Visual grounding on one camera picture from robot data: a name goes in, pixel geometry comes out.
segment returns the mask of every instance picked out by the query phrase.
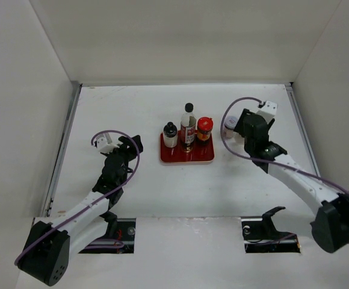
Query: white enclosure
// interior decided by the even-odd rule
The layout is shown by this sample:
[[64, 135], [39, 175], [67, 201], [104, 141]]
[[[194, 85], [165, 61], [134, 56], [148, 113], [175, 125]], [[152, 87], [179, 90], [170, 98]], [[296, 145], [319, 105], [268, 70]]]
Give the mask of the white enclosure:
[[31, 0], [86, 84], [293, 81], [339, 0]]
[[294, 82], [321, 174], [349, 188], [349, 0], [0, 0], [0, 288], [49, 188], [70, 81]]

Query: black bracket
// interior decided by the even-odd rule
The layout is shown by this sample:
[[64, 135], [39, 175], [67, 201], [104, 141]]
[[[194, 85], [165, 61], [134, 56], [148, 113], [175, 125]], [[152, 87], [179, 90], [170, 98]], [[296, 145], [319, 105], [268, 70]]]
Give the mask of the black bracket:
[[241, 226], [244, 240], [278, 240], [291, 234], [290, 232], [279, 232], [272, 222], [271, 217], [284, 209], [285, 207], [275, 207], [261, 217], [242, 218]]

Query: sauce bottle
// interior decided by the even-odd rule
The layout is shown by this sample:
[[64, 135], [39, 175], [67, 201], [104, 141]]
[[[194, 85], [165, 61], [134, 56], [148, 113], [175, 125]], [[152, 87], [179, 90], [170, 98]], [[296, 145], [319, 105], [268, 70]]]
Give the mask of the sauce bottle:
[[196, 118], [193, 114], [193, 104], [185, 105], [185, 113], [181, 117], [180, 141], [182, 149], [190, 152], [193, 148], [194, 134], [196, 132]]

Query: white table surface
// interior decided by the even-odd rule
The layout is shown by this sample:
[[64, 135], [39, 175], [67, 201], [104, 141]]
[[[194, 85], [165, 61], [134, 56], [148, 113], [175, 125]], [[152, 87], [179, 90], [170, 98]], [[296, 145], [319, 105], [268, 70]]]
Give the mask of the white table surface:
[[[272, 141], [283, 146], [306, 170], [313, 171], [309, 154], [284, 85], [197, 84], [128, 87], [84, 87], [73, 121], [51, 216], [74, 207], [95, 185], [105, 157], [90, 146], [91, 137], [105, 129], [141, 135], [144, 152], [138, 172], [124, 188], [113, 212], [119, 217], [253, 216], [282, 205], [311, 216], [307, 205], [278, 180], [252, 162], [231, 155], [223, 146], [219, 127], [228, 105], [243, 96], [279, 104]], [[168, 166], [159, 160], [159, 134], [168, 121], [179, 126], [187, 102], [196, 117], [214, 120], [215, 160], [211, 164]], [[238, 103], [257, 111], [256, 102]], [[233, 140], [232, 147], [244, 152]]]
[[[325, 253], [246, 254], [237, 217], [138, 218], [135, 253], [78, 255], [54, 289], [349, 288], [349, 245]], [[16, 289], [46, 289], [20, 273]]]
[[[299, 218], [313, 215], [283, 184], [223, 147], [221, 117], [233, 100], [243, 96], [279, 104], [271, 140], [313, 172], [284, 85], [82, 89], [52, 216], [74, 207], [96, 183], [105, 157], [90, 146], [95, 133], [116, 129], [140, 134], [140, 168], [112, 209], [119, 217], [138, 217], [135, 253], [79, 255], [54, 288], [349, 288], [349, 245], [328, 254], [299, 235], [301, 254], [245, 253], [237, 216], [261, 215], [278, 205], [293, 212], [297, 224]], [[179, 124], [187, 102], [194, 104], [197, 117], [209, 116], [215, 122], [215, 160], [207, 165], [165, 166], [158, 155], [159, 134], [168, 121]], [[239, 116], [243, 108], [256, 110], [256, 104], [239, 103], [230, 114]], [[232, 140], [231, 145], [244, 152], [242, 144]], [[219, 216], [223, 217], [192, 219]], [[38, 288], [47, 286], [21, 272], [17, 289]]]

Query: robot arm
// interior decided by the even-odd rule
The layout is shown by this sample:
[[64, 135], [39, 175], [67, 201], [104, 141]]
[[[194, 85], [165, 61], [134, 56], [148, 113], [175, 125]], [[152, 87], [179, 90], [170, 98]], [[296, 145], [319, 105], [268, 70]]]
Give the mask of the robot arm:
[[[140, 136], [132, 139], [141, 153]], [[128, 164], [137, 156], [136, 148], [128, 138], [120, 137], [119, 140], [122, 144], [116, 146], [109, 136], [97, 138], [96, 147], [107, 158], [96, 185], [85, 199], [64, 215], [47, 224], [39, 221], [31, 228], [23, 250], [39, 238], [44, 239], [18, 261], [18, 268], [53, 286], [64, 275], [69, 259], [115, 227], [117, 216], [109, 209], [118, 202], [123, 190], [119, 188], [107, 197], [104, 195], [125, 183], [128, 173], [132, 172]]]
[[[244, 109], [235, 131], [244, 137], [244, 150], [257, 160], [253, 160], [254, 164], [284, 183], [309, 206], [315, 216], [313, 222], [310, 222], [313, 239], [323, 250], [333, 253], [349, 243], [349, 196], [338, 193], [316, 179], [297, 173], [296, 170], [302, 169], [287, 151], [269, 141], [268, 132], [274, 123], [276, 109], [277, 105], [268, 101], [257, 113]], [[296, 170], [274, 163], [291, 166]], [[278, 207], [271, 210], [270, 214], [263, 215], [262, 226], [271, 227], [275, 233], [270, 217], [282, 209], [284, 207]]]

